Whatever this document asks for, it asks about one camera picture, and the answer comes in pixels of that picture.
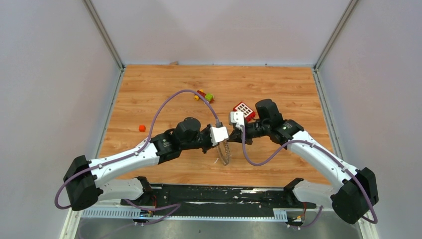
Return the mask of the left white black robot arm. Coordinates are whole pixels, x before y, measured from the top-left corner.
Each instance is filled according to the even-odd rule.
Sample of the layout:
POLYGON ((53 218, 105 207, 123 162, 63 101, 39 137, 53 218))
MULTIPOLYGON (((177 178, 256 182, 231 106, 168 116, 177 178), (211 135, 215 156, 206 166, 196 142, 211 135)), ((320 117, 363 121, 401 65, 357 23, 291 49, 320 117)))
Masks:
POLYGON ((152 192, 146 184, 139 179, 119 180, 119 176, 176 159, 184 150, 200 149, 207 153, 226 139, 227 129, 222 123, 201 128, 196 118, 188 117, 175 128, 148 137, 127 151, 90 160, 85 155, 74 158, 61 189, 66 190, 73 211, 112 199, 135 200, 146 206, 152 201, 152 192))

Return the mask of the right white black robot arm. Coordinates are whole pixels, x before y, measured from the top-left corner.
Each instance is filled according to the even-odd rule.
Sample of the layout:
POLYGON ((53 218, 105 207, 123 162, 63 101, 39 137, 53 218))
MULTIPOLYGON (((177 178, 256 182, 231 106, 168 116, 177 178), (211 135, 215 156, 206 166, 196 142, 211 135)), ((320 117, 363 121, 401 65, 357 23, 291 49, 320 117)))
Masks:
POLYGON ((291 182, 284 194, 287 206, 296 208, 302 203, 314 203, 334 212, 349 224, 359 219, 372 224, 378 222, 374 206, 379 201, 375 173, 365 167, 357 167, 340 159, 319 144, 300 124, 292 119, 284 119, 275 102, 260 100, 255 105, 258 119, 247 121, 242 110, 234 109, 229 114, 233 132, 230 142, 242 144, 244 157, 253 166, 263 166, 285 149, 304 159, 321 173, 330 185, 315 184, 304 179, 291 182), (246 145, 253 139, 267 136, 280 145, 268 159, 253 162, 247 155, 246 145))

